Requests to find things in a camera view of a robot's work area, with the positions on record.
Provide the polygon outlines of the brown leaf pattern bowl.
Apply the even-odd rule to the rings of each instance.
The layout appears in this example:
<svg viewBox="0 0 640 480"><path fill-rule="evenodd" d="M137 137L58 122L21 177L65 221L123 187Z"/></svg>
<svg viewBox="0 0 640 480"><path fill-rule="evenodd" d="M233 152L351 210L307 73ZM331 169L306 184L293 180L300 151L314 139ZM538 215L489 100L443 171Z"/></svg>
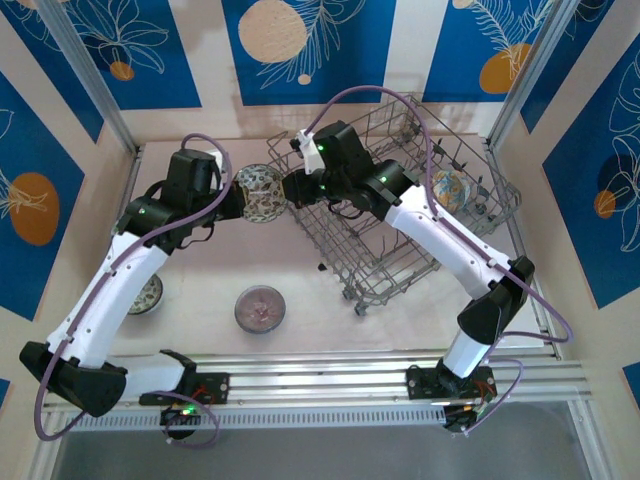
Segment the brown leaf pattern bowl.
<svg viewBox="0 0 640 480"><path fill-rule="evenodd" d="M244 199L243 218L251 223L269 223L284 213L287 199L283 176L266 164L248 165L234 177Z"/></svg>

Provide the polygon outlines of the pink purple bowl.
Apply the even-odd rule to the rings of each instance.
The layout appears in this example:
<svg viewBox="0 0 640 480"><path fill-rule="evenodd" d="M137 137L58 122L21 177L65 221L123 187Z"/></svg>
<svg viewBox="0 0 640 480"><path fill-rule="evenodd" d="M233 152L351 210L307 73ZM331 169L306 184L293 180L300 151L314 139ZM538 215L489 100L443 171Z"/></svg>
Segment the pink purple bowl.
<svg viewBox="0 0 640 480"><path fill-rule="evenodd" d="M251 334L266 334L277 328L286 315L286 302L273 287L256 285L240 294L234 305L238 326Z"/></svg>

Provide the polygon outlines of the colourful plate in rack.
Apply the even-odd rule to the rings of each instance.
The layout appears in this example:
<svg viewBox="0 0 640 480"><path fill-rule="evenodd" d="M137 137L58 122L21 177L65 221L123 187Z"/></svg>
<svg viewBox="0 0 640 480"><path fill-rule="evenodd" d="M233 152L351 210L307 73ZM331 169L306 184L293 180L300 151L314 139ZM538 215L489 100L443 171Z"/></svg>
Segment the colourful plate in rack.
<svg viewBox="0 0 640 480"><path fill-rule="evenodd" d="M462 210L471 197L471 185L455 170L440 170L432 177L432 191L437 202L449 213Z"/></svg>

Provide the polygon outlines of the aluminium frame post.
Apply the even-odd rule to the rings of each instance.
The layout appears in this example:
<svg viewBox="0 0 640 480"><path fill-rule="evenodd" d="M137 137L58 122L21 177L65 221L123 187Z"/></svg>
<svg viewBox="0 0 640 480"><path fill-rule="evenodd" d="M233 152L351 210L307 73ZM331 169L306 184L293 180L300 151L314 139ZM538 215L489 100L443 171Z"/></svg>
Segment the aluminium frame post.
<svg viewBox="0 0 640 480"><path fill-rule="evenodd" d="M553 53L578 0L554 0L552 9L540 28L529 54L521 68L512 89L486 137L486 145L491 153L496 153L505 140L511 125L520 115L520 110L539 79L549 57Z"/></svg>
<svg viewBox="0 0 640 480"><path fill-rule="evenodd" d="M139 147L120 113L117 102L62 4L57 0L34 0L34 3L67 63L104 121L111 127L123 147L136 155Z"/></svg>

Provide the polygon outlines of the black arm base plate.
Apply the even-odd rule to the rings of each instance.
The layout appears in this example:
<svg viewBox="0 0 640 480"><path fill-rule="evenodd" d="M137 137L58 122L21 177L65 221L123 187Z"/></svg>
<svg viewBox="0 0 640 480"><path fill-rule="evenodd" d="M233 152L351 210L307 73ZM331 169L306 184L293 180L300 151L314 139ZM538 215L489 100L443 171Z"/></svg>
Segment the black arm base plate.
<svg viewBox="0 0 640 480"><path fill-rule="evenodd" d="M155 391L143 394L139 404L143 406L168 406L186 404L193 401L203 405L226 404L230 391L228 373L187 373L178 386L169 391Z"/></svg>
<svg viewBox="0 0 640 480"><path fill-rule="evenodd" d="M460 378L438 365L423 368L411 365L405 371L409 398L490 401L497 396L493 371L488 366L477 367L468 377Z"/></svg>

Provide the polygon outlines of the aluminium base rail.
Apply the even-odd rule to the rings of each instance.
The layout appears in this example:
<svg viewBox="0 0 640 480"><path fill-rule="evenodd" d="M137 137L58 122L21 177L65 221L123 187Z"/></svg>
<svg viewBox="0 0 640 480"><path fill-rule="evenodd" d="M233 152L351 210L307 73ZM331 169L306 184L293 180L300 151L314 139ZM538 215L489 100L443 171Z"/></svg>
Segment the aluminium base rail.
<svg viewBox="0 0 640 480"><path fill-rule="evenodd" d="M313 352L289 354L195 355L204 372L230 375L228 405L240 408L355 406L409 402L405 371L412 365L433 367L441 350ZM494 351L490 363L500 394L521 381L511 401L588 399L592 389L577 360L563 360L552 347Z"/></svg>

